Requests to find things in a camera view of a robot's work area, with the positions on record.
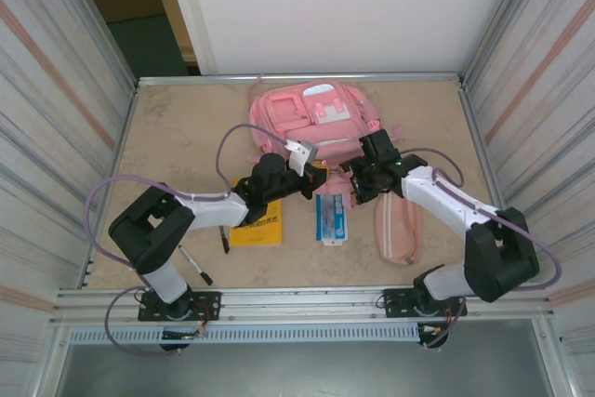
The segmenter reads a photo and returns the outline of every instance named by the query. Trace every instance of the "yellow book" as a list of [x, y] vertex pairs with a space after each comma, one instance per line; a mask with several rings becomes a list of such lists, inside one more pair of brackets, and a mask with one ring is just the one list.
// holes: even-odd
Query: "yellow book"
[[230, 246], [276, 246], [283, 242], [281, 199], [269, 203], [267, 214], [246, 227], [231, 228]]

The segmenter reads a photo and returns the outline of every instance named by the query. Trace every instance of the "pink backpack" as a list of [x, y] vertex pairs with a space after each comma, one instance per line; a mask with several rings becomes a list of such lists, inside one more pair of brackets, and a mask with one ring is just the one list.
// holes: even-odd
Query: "pink backpack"
[[[359, 138], [381, 127], [377, 109], [364, 93], [332, 80], [271, 90], [250, 107], [250, 123], [270, 130], [282, 139], [305, 140], [318, 146], [316, 160], [335, 170], [339, 163], [361, 155]], [[288, 151], [262, 132], [252, 130], [263, 152]], [[317, 192], [343, 194], [350, 207], [349, 177], [332, 175]]]

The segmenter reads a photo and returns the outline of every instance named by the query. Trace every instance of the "pink pouch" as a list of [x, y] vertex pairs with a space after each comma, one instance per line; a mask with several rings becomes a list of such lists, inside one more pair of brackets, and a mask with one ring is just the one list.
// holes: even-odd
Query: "pink pouch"
[[421, 209], [397, 194], [382, 194], [376, 206], [376, 241], [380, 256], [411, 265], [421, 251]]
[[[250, 107], [250, 123], [282, 139], [316, 144], [316, 160], [331, 168], [361, 155], [359, 138], [380, 129], [377, 109], [364, 93], [332, 80], [282, 87], [262, 94]], [[263, 152], [288, 156], [279, 142], [262, 132], [253, 129], [252, 136]], [[350, 191], [349, 177], [332, 174], [316, 192], [345, 195]], [[350, 197], [344, 204], [350, 207]]]

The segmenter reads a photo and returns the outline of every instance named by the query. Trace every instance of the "wooden table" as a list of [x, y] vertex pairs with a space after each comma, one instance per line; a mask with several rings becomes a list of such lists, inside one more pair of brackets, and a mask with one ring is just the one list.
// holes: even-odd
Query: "wooden table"
[[[465, 172], [464, 190], [489, 202], [477, 156], [453, 82], [353, 83], [374, 102], [384, 126], [403, 127], [400, 149], [429, 146], [450, 154]], [[259, 84], [252, 96], [281, 85]], [[250, 85], [144, 86], [134, 112], [120, 164], [120, 174], [165, 181], [185, 192], [221, 192], [224, 186], [215, 168], [215, 152], [224, 132], [247, 121]], [[228, 139], [221, 168], [230, 179], [250, 173], [249, 154], [258, 154], [247, 129]], [[432, 154], [422, 154], [431, 165], [453, 169]], [[119, 250], [107, 228], [145, 186], [119, 182], [114, 186], [104, 247]], [[299, 194], [284, 199], [284, 243], [277, 247], [235, 248], [223, 253], [218, 228], [190, 232], [183, 240], [199, 265], [213, 278], [214, 287], [283, 287], [341, 285], [408, 285], [423, 271], [441, 263], [462, 260], [463, 241], [429, 212], [423, 212], [423, 248], [420, 260], [401, 266], [383, 260], [374, 233], [377, 201], [348, 213], [349, 241], [323, 246], [315, 241], [315, 203]], [[191, 286], [205, 283], [178, 252], [175, 263]], [[97, 255], [90, 288], [116, 289], [137, 285], [126, 267]]]

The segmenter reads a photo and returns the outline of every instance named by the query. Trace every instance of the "robotic arm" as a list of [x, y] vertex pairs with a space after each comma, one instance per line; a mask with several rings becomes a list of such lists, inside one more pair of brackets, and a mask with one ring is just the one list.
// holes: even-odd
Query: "robotic arm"
[[[463, 264], [438, 266], [415, 279], [414, 304], [422, 313], [451, 297], [477, 295], [493, 302], [538, 274], [533, 244], [478, 210], [527, 230], [521, 212], [514, 208], [499, 211], [440, 181], [417, 155], [402, 157], [385, 130], [360, 142], [364, 155], [341, 165], [352, 173], [358, 204], [383, 192], [395, 192], [428, 209], [465, 241]], [[315, 146], [288, 141], [285, 147], [289, 160], [274, 153], [263, 155], [251, 175], [241, 179], [223, 200], [184, 200], [151, 187], [110, 226], [109, 235], [168, 307], [171, 319], [183, 318], [190, 306], [190, 288], [171, 261], [187, 231], [248, 225], [266, 214], [268, 203], [295, 192], [311, 199], [326, 182], [326, 170], [311, 164]], [[161, 223], [153, 227], [151, 217]]]

